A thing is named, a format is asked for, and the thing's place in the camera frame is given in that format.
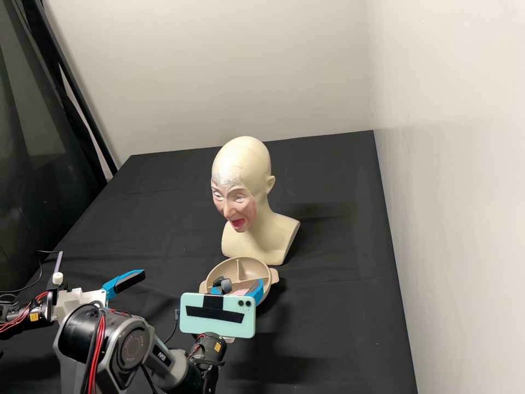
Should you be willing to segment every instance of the beige divided plate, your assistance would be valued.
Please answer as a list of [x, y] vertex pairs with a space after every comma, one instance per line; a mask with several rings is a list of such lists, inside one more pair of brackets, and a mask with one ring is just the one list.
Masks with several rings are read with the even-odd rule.
[[210, 271], [206, 280], [199, 286], [199, 293], [211, 292], [213, 281], [220, 276], [230, 278], [232, 287], [230, 294], [238, 295], [244, 295], [256, 280], [262, 279], [264, 292], [260, 302], [263, 302], [268, 295], [270, 286], [279, 281], [277, 270], [269, 268], [262, 261], [252, 257], [232, 257], [217, 264]]

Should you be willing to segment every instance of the black cloth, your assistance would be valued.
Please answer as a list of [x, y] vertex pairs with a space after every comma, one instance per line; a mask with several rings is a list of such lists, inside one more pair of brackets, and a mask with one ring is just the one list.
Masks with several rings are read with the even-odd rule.
[[[255, 337], [228, 346], [217, 393], [416, 393], [373, 133], [267, 146], [277, 178], [270, 205], [301, 227], [258, 307]], [[217, 151], [129, 158], [58, 245], [66, 280], [88, 291], [144, 268], [146, 279], [111, 306], [168, 336], [180, 295], [225, 260], [209, 187]], [[4, 392], [58, 392], [56, 330], [0, 343]], [[170, 347], [193, 342], [177, 332]], [[150, 392], [141, 373], [129, 392]]]

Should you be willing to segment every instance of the white wall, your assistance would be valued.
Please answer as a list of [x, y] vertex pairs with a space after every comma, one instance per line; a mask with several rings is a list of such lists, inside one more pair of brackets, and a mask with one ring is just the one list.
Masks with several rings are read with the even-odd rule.
[[370, 1], [372, 108], [421, 394], [525, 392], [525, 3]]
[[369, 125], [366, 1], [45, 0], [117, 164]]

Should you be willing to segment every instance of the mannequin ear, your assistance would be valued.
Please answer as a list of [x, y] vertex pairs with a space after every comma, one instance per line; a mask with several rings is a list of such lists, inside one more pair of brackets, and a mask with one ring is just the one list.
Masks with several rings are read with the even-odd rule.
[[275, 176], [270, 175], [268, 178], [266, 178], [266, 193], [269, 193], [273, 185], [275, 185]]

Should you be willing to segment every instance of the black tablecloth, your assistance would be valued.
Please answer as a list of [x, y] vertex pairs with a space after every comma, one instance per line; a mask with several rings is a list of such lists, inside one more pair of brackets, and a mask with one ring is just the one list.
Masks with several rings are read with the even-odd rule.
[[[256, 335], [229, 346], [218, 394], [416, 393], [371, 131], [267, 143], [274, 211], [301, 221], [258, 308]], [[169, 335], [179, 296], [219, 262], [224, 220], [209, 189], [218, 148], [136, 155], [60, 242], [66, 280], [84, 291], [144, 268], [111, 306]], [[52, 272], [44, 265], [44, 278]], [[37, 293], [45, 281], [33, 288]], [[60, 392], [57, 326], [0, 342], [0, 392]], [[190, 349], [177, 332], [171, 347]], [[150, 392], [141, 373], [130, 393]]]

